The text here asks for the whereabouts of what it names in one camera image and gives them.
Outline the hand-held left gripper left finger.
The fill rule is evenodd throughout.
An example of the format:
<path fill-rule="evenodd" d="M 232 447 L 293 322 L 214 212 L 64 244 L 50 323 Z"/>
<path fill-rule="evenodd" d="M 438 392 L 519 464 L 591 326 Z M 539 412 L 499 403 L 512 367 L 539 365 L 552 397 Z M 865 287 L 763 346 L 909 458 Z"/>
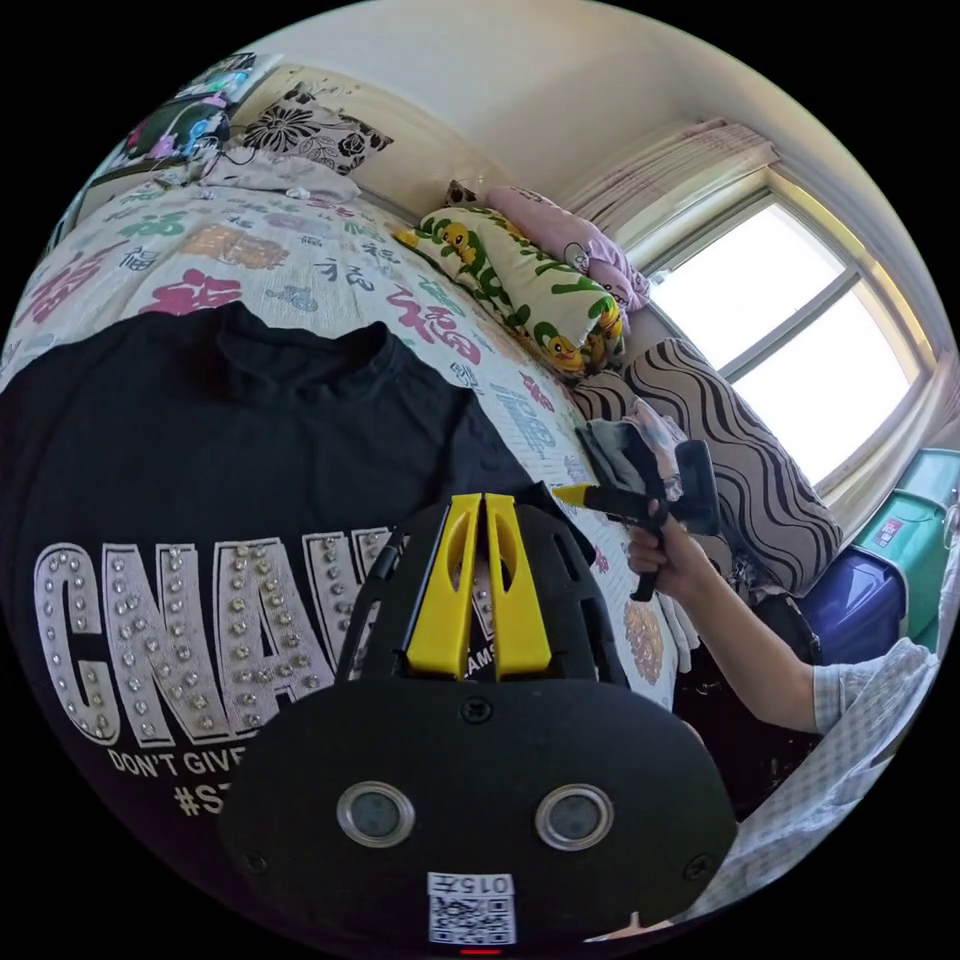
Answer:
<path fill-rule="evenodd" d="M 416 673 L 467 670 L 478 535 L 478 495 L 451 499 L 406 650 Z"/>

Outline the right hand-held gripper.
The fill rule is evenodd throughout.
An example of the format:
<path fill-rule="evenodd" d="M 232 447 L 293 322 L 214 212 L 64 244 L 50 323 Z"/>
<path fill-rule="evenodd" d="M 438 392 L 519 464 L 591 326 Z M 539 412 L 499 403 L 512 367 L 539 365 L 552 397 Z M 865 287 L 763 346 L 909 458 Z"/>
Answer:
<path fill-rule="evenodd" d="M 672 515 L 661 504 L 666 497 L 666 487 L 655 455 L 642 440 L 622 440 L 618 448 L 603 447 L 601 452 L 607 465 L 603 488 L 613 497 L 615 506 L 610 515 L 621 521 L 630 535 L 635 527 L 657 532 Z M 595 507 L 599 493 L 600 488 L 591 484 L 552 489 L 553 497 L 570 507 Z M 654 576 L 636 575 L 638 583 L 632 598 L 646 602 L 657 590 Z"/>

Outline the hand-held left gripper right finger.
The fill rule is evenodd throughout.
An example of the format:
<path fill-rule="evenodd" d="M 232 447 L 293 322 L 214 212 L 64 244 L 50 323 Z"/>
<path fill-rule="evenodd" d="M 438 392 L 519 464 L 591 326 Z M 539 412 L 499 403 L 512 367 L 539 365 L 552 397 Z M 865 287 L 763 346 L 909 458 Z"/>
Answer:
<path fill-rule="evenodd" d="M 485 495 L 496 678 L 545 673 L 552 653 L 512 497 Z"/>

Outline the person's right hand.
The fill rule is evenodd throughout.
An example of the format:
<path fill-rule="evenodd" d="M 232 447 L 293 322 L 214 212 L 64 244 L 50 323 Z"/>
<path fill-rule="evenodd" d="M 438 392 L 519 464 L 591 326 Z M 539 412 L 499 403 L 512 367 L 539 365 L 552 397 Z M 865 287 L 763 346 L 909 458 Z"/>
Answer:
<path fill-rule="evenodd" d="M 692 598 L 715 573 L 700 545 L 672 516 L 657 532 L 631 530 L 628 563 L 638 575 L 652 574 L 657 589 L 677 601 Z"/>

